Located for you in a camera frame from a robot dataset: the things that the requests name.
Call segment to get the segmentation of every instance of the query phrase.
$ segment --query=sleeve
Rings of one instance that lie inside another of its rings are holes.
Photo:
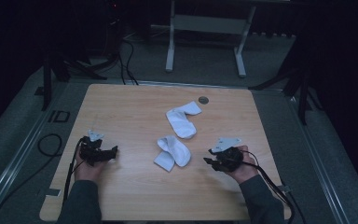
[[[57,223],[102,223],[97,184],[89,180],[77,180],[63,205]]]
[[[241,183],[240,188],[253,224],[284,223],[282,202],[272,195],[260,175]]]

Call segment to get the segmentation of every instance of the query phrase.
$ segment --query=white metal frame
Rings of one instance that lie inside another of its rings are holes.
[[[234,56],[237,62],[240,77],[245,77],[245,66],[243,64],[242,51],[246,37],[252,24],[255,14],[255,7],[251,7],[247,20],[225,19],[213,17],[200,17],[175,14],[175,0],[171,1],[171,25],[170,25],[170,45],[168,46],[167,63],[165,70],[173,70],[173,58],[175,53],[174,32],[175,30],[188,30],[200,32],[214,32],[222,34],[241,35],[240,44],[234,48]]]

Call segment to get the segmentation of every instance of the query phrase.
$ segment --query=folded sock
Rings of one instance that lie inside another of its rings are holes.
[[[188,150],[188,148],[183,143],[181,143],[175,136],[167,135],[165,137],[159,138],[157,144],[161,147],[162,150],[168,152],[172,156],[173,160],[176,162],[176,164],[178,164],[178,166],[186,166],[190,161],[190,150]],[[165,167],[167,167],[166,164],[171,164],[171,162],[169,162],[169,159],[165,157],[167,157],[167,154],[161,155],[160,153],[155,159],[155,163],[157,163],[164,169]]]
[[[181,138],[189,139],[196,134],[197,129],[192,122],[188,121],[186,114],[197,115],[201,111],[196,102],[192,101],[168,111],[166,116],[175,133]]]

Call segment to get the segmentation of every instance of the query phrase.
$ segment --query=dark background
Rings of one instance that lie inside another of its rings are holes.
[[[243,16],[234,5],[221,7],[216,2],[204,2],[207,6],[199,9],[184,0],[177,10],[200,15]],[[109,14],[104,1],[0,1],[0,116],[24,81],[40,68],[44,55],[59,51],[74,60],[87,62],[92,54],[114,53],[119,48],[123,26],[115,27],[110,33],[113,45],[108,52],[103,49],[108,38],[106,22],[117,18],[145,39],[150,24],[169,24],[170,1],[109,2],[114,3],[119,8]],[[358,1],[296,3],[325,5],[261,4],[252,32],[296,36],[284,68],[310,65],[310,85],[317,91],[358,173]],[[62,60],[59,57],[55,60],[56,76],[67,80],[69,75]]]

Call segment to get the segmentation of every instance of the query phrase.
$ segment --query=person's left hand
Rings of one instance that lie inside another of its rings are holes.
[[[97,182],[104,166],[107,164],[107,161],[98,161],[94,163],[94,166],[91,166],[80,158],[79,153],[80,149],[76,154],[76,165],[80,165],[78,165],[78,167],[75,169],[75,180],[90,180]]]

